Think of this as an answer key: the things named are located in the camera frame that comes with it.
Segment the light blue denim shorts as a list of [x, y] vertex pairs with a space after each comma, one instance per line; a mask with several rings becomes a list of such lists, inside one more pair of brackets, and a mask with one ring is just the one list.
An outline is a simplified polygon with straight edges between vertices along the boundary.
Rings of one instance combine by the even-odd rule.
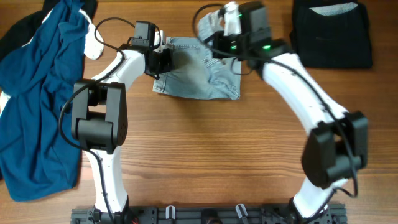
[[168, 37], [166, 46], [173, 50], [175, 68], [160, 74], [152, 91], [198, 100], [239, 99], [240, 61], [213, 58], [212, 52], [193, 37]]

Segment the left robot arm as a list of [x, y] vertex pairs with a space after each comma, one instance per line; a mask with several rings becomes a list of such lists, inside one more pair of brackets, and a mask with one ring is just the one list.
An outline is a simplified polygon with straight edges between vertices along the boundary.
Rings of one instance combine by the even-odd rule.
[[74, 209], [71, 223], [138, 223], [129, 208], [121, 170], [121, 146], [128, 131], [126, 92], [141, 75], [156, 80], [174, 69], [172, 50], [151, 22], [136, 21], [134, 35], [116, 48], [115, 60], [102, 73], [74, 85], [71, 98], [74, 147], [91, 164], [96, 202]]

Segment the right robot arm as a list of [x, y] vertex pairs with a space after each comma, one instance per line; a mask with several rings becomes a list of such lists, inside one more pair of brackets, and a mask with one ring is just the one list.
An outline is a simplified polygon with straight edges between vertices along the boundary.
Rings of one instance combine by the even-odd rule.
[[266, 223], [345, 223], [345, 209], [331, 204], [345, 183], [358, 184], [368, 163], [368, 120], [334, 101], [311, 77], [283, 39], [274, 39], [266, 7], [258, 1], [231, 1], [207, 14], [205, 39], [215, 58], [247, 62], [285, 100], [298, 117], [307, 141], [300, 190], [285, 208], [265, 208]]

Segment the folded black garment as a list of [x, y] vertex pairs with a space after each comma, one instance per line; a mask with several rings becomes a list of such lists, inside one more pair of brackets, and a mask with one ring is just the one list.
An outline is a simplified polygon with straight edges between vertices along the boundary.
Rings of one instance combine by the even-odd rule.
[[368, 11], [358, 1], [294, 0], [290, 40], [306, 67], [373, 65]]

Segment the black garment at left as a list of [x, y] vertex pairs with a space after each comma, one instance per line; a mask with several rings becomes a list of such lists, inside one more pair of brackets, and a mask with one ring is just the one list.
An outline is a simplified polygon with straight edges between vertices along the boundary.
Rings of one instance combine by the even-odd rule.
[[49, 63], [69, 47], [77, 55], [85, 54], [88, 21], [79, 10], [86, 11], [92, 20], [97, 4], [96, 1], [45, 1], [42, 10], [16, 22], [1, 38], [1, 65], [37, 64], [41, 58]]

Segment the dark blue t-shirt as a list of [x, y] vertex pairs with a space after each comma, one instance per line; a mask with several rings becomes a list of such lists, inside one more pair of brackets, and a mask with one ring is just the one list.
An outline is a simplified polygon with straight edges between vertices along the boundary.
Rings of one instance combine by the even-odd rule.
[[81, 1], [60, 1], [31, 42], [1, 61], [1, 174], [10, 197], [37, 200], [76, 185], [80, 151], [63, 112], [83, 75], [88, 21]]

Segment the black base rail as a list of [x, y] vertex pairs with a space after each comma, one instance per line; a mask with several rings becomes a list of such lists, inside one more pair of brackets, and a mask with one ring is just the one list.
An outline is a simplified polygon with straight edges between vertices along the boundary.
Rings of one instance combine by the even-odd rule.
[[114, 214], [115, 223], [206, 224], [206, 223], [317, 223], [347, 224], [343, 204], [331, 204], [313, 218], [300, 218], [287, 204], [234, 207], [130, 207]]

